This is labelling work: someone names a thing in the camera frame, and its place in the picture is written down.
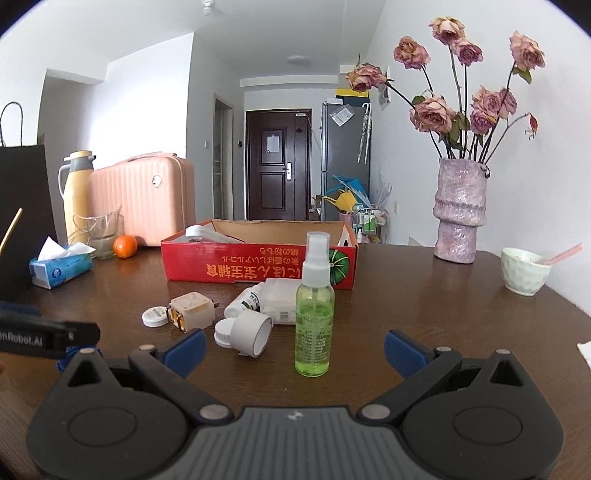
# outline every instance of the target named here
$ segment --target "refrigerator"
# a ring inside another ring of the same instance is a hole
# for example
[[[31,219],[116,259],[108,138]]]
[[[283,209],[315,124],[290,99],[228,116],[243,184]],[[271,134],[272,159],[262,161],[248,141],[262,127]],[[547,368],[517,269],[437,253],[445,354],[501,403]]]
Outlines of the refrigerator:
[[[341,127],[331,118],[330,114],[340,109],[343,105],[324,103],[322,109],[322,196],[339,185],[332,176],[351,177],[359,179],[363,188],[369,194],[369,167],[370,157],[365,162],[365,148],[361,161],[357,163],[359,144],[363,129],[363,116],[365,108],[346,105],[353,116]],[[337,198],[338,192],[330,196]],[[323,222],[339,220],[339,212],[329,202],[323,200],[320,209],[320,219]]]

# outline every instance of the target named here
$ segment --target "cardboard box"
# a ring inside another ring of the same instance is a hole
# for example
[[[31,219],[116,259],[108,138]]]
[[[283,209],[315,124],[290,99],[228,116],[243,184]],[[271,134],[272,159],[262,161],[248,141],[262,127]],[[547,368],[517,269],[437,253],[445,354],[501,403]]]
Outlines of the cardboard box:
[[[213,283],[260,282],[269,277],[301,278],[308,232],[330,234],[331,282],[350,290],[355,279],[357,240],[344,222],[255,220],[200,223],[243,244],[190,241],[184,232],[162,240],[160,248],[169,280]]]
[[[46,260],[43,262],[33,258],[29,262],[29,271],[33,285],[51,290],[68,280],[92,270],[90,254],[74,255],[73,257]]]

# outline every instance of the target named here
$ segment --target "white spray cap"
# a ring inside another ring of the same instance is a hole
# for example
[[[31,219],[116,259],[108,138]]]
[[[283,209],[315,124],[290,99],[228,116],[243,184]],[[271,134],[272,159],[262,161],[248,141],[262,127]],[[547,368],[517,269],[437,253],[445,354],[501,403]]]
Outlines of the white spray cap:
[[[330,285],[329,244],[328,233],[308,232],[306,260],[301,270],[301,282],[307,287]]]

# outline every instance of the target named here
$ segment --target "green spray bottle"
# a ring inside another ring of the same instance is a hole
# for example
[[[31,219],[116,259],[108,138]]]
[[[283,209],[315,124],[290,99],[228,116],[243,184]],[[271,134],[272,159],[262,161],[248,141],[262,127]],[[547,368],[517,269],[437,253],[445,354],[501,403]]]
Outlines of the green spray bottle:
[[[301,285],[295,294],[295,370],[305,377],[319,377],[329,369],[335,312],[329,244],[328,233],[308,233]]]

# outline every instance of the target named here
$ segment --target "doorway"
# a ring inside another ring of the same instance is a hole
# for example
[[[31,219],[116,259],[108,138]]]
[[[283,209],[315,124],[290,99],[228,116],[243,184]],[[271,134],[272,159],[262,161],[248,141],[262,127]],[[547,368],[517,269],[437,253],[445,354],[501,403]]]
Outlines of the doorway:
[[[213,116],[213,217],[233,220],[232,137],[233,109],[215,99]]]
[[[312,110],[246,113],[248,220],[307,220]]]

